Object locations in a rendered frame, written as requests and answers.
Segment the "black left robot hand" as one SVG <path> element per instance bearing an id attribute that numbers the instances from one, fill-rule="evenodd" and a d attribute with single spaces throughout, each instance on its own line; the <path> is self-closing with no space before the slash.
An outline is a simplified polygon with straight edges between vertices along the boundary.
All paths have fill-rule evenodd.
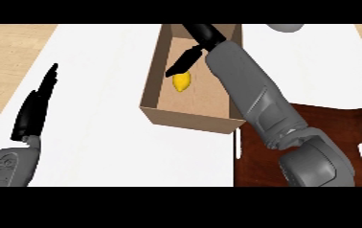
<path id="1" fill-rule="evenodd" d="M 11 137 L 14 141 L 21 142 L 24 136 L 42 135 L 49 110 L 49 98 L 58 82 L 57 69 L 58 64 L 54 64 L 45 75 L 39 89 L 33 90 L 26 98 L 17 114 Z"/>

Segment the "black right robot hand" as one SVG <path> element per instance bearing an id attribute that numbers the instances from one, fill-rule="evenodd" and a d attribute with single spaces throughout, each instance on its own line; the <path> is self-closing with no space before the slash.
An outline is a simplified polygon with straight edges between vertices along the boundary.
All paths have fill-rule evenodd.
<path id="1" fill-rule="evenodd" d="M 203 50 L 211 52 L 227 40 L 227 37 L 213 24 L 184 24 L 184 27 L 199 44 L 182 53 L 175 65 L 166 71 L 166 77 L 184 74 L 200 59 Z"/>

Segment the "yellow lemon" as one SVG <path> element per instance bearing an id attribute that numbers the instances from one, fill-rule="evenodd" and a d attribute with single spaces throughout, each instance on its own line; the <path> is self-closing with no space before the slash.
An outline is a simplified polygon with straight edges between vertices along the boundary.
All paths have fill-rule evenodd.
<path id="1" fill-rule="evenodd" d="M 188 72 L 174 75 L 174 85 L 179 92 L 182 92 L 191 84 L 191 74 Z"/>

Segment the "brown cardboard box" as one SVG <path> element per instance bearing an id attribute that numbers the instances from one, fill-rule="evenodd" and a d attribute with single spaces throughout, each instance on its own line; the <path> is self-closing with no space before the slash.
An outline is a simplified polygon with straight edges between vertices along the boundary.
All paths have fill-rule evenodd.
<path id="1" fill-rule="evenodd" d="M 191 84 L 179 92 L 166 71 L 197 45 L 182 24 L 163 24 L 148 69 L 141 109 L 156 125 L 230 134 L 247 122 L 206 63 L 208 51 L 190 68 Z"/>

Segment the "dark brown wooden tray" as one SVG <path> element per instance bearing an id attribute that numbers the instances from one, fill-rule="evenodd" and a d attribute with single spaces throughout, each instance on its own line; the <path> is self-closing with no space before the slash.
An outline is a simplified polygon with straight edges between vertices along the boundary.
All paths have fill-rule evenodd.
<path id="1" fill-rule="evenodd" d="M 355 185 L 362 187 L 362 108 L 336 109 L 312 105 L 293 104 L 310 126 L 320 128 L 341 147 L 355 168 Z M 280 157 L 287 150 L 268 149 L 250 125 L 242 127 L 243 157 L 236 161 L 236 186 L 283 187 L 287 185 Z"/>

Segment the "grey rounded object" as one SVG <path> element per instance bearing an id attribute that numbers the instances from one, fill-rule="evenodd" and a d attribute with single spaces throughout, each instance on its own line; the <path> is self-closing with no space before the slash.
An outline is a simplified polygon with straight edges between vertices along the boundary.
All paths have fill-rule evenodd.
<path id="1" fill-rule="evenodd" d="M 283 33 L 295 33 L 304 28 L 304 24 L 270 24 L 270 27 Z"/>

